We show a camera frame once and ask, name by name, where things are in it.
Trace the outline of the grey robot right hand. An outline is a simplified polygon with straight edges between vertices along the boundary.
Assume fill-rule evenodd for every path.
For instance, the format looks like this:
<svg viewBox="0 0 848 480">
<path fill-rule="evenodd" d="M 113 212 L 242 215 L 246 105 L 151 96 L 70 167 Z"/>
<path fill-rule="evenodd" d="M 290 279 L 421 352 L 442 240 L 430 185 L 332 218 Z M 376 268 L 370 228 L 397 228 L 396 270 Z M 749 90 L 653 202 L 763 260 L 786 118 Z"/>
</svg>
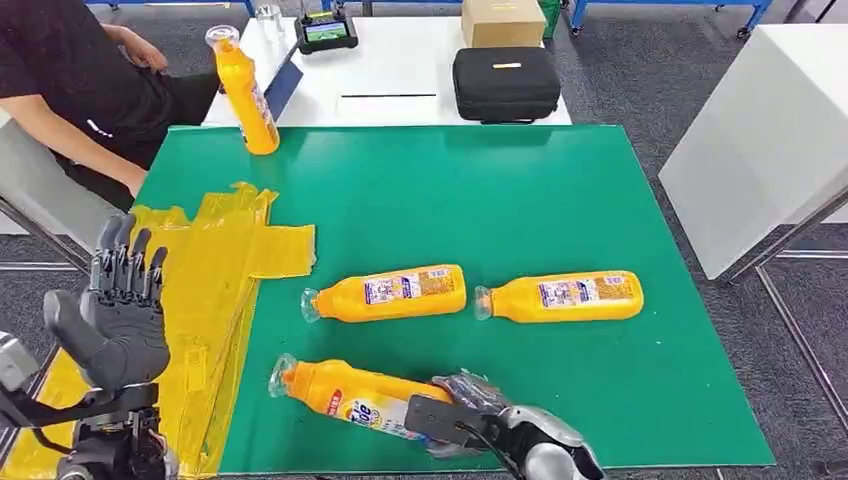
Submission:
<svg viewBox="0 0 848 480">
<path fill-rule="evenodd" d="M 597 466 L 594 453 L 584 437 L 550 412 L 526 405 L 515 405 L 484 376 L 466 369 L 446 376 L 434 376 L 431 383 L 445 390 L 455 404 L 492 415 L 505 424 L 508 441 L 503 449 L 518 465 L 537 443 L 558 445 L 574 459 L 578 468 Z"/>
</svg>

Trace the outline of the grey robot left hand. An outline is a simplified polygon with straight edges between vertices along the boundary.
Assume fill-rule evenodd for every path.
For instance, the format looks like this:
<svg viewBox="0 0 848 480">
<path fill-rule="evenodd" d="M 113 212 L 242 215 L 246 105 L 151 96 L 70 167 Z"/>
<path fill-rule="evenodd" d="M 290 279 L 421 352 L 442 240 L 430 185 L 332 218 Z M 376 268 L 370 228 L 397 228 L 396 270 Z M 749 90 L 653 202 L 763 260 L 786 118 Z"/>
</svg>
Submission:
<svg viewBox="0 0 848 480">
<path fill-rule="evenodd" d="M 103 390 L 150 383 L 170 361 L 161 303 L 167 248 L 146 258 L 151 231 L 137 233 L 136 216 L 114 215 L 100 234 L 88 288 L 80 295 L 44 295 L 47 329 L 79 367 L 87 383 Z"/>
</svg>

